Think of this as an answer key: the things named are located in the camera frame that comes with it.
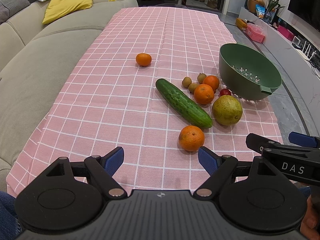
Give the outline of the person's right hand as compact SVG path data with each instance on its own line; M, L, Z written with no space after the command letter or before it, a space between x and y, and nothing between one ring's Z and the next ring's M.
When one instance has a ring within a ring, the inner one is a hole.
M310 240L320 240L319 214L313 208L311 197L307 198L307 211L300 225L300 233Z

